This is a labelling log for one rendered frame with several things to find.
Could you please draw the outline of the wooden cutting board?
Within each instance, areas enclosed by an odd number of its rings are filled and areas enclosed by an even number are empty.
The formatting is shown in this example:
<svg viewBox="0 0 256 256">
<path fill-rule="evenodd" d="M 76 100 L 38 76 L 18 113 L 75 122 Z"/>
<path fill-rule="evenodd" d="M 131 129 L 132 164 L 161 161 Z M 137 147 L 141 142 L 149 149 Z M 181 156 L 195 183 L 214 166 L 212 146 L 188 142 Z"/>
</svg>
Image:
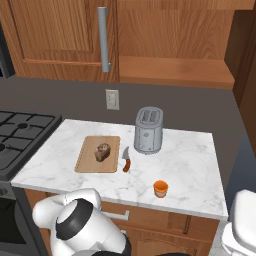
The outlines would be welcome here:
<svg viewBox="0 0 256 256">
<path fill-rule="evenodd" d="M 106 143 L 110 146 L 110 154 L 102 162 L 96 160 L 97 147 Z M 119 155 L 119 136 L 87 136 L 76 162 L 75 171 L 80 173 L 114 173 L 117 171 Z"/>
</svg>

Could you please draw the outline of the grey metal toaster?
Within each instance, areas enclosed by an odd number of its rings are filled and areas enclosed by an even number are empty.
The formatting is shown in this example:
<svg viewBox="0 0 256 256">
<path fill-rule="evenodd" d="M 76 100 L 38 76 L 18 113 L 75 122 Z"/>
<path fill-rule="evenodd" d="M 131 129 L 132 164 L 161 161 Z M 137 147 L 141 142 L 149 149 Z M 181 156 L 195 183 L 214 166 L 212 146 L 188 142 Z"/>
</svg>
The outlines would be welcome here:
<svg viewBox="0 0 256 256">
<path fill-rule="evenodd" d="M 156 154 L 162 147 L 163 111 L 147 106 L 141 108 L 136 116 L 134 148 L 139 153 Z"/>
</svg>

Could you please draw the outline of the open wooden wall cabinet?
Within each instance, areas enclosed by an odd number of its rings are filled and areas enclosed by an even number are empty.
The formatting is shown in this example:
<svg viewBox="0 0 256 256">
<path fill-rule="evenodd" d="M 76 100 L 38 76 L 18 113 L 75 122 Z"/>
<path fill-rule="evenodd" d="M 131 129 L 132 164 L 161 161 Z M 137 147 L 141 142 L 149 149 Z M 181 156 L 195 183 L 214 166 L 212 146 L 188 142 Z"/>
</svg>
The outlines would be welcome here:
<svg viewBox="0 0 256 256">
<path fill-rule="evenodd" d="M 230 90 L 234 14 L 256 0 L 117 0 L 120 80 Z"/>
</svg>

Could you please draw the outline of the wooden wall cabinet door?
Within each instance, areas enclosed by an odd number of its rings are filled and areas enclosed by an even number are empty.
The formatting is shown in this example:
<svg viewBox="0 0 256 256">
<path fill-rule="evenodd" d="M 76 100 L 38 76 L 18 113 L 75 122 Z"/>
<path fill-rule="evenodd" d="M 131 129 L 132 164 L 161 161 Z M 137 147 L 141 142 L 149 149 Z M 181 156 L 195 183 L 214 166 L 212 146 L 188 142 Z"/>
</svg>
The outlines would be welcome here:
<svg viewBox="0 0 256 256">
<path fill-rule="evenodd" d="M 109 72 L 102 71 L 98 7 L 107 7 Z M 119 80 L 117 0 L 0 0 L 0 23 L 16 75 Z"/>
</svg>

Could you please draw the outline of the black gas hob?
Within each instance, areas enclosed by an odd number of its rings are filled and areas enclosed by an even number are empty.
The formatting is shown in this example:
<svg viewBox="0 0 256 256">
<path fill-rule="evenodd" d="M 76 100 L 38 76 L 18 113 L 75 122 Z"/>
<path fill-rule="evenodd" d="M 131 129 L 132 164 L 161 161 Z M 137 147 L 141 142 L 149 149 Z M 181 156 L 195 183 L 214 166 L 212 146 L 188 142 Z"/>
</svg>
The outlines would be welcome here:
<svg viewBox="0 0 256 256">
<path fill-rule="evenodd" d="M 9 181 L 61 121 L 61 115 L 0 110 L 0 181 Z"/>
</svg>

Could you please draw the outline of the black oven front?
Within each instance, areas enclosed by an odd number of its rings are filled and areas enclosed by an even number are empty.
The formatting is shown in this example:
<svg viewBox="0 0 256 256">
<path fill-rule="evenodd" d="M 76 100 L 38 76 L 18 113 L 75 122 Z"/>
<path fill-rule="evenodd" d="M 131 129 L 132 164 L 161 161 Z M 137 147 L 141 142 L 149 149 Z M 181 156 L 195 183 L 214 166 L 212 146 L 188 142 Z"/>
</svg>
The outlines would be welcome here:
<svg viewBox="0 0 256 256">
<path fill-rule="evenodd" d="M 49 256 L 21 188 L 0 181 L 0 256 Z"/>
</svg>

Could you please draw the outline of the open dark wooden cabinet door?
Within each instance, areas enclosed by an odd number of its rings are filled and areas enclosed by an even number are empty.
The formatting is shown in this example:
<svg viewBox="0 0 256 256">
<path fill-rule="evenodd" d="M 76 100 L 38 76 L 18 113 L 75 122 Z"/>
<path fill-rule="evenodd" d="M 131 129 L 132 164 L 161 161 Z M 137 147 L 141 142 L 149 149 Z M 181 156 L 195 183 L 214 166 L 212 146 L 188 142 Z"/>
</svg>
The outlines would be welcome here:
<svg viewBox="0 0 256 256">
<path fill-rule="evenodd" d="M 256 157 L 256 5 L 234 13 L 225 63 L 235 79 L 233 94 Z"/>
</svg>

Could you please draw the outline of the orange jam jar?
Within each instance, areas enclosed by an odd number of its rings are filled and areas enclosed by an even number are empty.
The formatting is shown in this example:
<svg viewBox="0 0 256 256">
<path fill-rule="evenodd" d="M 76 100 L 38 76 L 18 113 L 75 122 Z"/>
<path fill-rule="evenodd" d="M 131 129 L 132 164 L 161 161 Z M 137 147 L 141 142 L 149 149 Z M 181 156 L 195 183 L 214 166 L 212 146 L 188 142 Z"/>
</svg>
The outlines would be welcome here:
<svg viewBox="0 0 256 256">
<path fill-rule="evenodd" d="M 158 198 L 164 198 L 168 191 L 168 184 L 163 180 L 158 180 L 153 185 L 154 194 Z"/>
</svg>

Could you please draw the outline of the wooden drawer front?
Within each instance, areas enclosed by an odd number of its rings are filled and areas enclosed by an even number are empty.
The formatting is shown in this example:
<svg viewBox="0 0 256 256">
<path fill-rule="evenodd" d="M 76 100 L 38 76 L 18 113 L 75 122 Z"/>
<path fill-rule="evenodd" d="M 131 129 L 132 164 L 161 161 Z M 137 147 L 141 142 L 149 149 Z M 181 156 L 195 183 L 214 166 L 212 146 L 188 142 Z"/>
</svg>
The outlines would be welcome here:
<svg viewBox="0 0 256 256">
<path fill-rule="evenodd" d="M 168 214 L 163 211 L 146 209 L 118 203 L 102 202 L 104 212 L 124 214 L 129 211 L 128 220 L 113 219 L 118 225 L 145 228 L 149 230 L 164 230 L 168 226 Z"/>
</svg>

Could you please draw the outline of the white wall outlet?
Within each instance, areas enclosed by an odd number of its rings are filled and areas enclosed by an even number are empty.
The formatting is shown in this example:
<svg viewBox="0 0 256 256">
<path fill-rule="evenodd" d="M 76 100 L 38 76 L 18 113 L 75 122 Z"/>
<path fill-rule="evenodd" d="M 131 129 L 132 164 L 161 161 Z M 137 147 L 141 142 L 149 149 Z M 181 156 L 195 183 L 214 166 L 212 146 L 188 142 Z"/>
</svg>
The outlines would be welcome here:
<svg viewBox="0 0 256 256">
<path fill-rule="evenodd" d="M 119 110 L 119 91 L 106 90 L 106 104 L 108 110 Z"/>
</svg>

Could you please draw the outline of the dark grey microwave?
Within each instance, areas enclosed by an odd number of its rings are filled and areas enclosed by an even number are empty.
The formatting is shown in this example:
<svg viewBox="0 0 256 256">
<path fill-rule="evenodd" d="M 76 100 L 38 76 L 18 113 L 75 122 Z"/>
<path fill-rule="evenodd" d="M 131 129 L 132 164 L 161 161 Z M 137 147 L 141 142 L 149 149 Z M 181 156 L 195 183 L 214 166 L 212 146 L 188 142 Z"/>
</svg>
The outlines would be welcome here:
<svg viewBox="0 0 256 256">
<path fill-rule="evenodd" d="M 15 74 L 3 28 L 0 23 L 0 78 L 9 78 Z"/>
</svg>

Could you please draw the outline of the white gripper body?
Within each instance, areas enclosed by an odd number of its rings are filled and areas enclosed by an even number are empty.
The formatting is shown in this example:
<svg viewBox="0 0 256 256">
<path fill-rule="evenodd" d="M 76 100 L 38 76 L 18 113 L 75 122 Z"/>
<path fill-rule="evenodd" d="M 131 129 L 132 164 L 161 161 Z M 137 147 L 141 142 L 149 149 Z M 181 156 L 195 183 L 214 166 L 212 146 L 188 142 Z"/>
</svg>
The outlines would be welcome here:
<svg viewBox="0 0 256 256">
<path fill-rule="evenodd" d="M 239 191 L 231 207 L 235 240 L 247 249 L 256 249 L 256 192 Z"/>
</svg>

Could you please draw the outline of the brown bread piece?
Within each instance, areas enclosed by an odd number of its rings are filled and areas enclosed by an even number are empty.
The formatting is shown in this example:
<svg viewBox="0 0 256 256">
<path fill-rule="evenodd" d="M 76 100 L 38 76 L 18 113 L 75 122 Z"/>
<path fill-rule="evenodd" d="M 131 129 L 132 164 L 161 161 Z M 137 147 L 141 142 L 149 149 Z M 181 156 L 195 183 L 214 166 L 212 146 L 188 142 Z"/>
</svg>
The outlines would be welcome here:
<svg viewBox="0 0 256 256">
<path fill-rule="evenodd" d="M 107 143 L 100 144 L 95 152 L 95 158 L 98 162 L 103 162 L 110 155 L 111 147 Z"/>
</svg>

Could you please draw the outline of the wooden base cabinet door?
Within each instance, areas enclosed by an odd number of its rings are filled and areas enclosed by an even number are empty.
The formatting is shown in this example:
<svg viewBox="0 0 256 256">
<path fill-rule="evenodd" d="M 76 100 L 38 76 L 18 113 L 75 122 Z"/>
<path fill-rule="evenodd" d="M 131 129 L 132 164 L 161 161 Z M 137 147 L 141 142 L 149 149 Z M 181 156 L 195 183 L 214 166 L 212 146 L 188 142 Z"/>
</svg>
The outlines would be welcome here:
<svg viewBox="0 0 256 256">
<path fill-rule="evenodd" d="M 219 220 L 191 216 L 188 233 L 184 235 L 182 231 L 186 217 L 184 214 L 168 214 L 167 231 L 171 235 L 171 242 L 190 256 L 208 256 Z"/>
</svg>

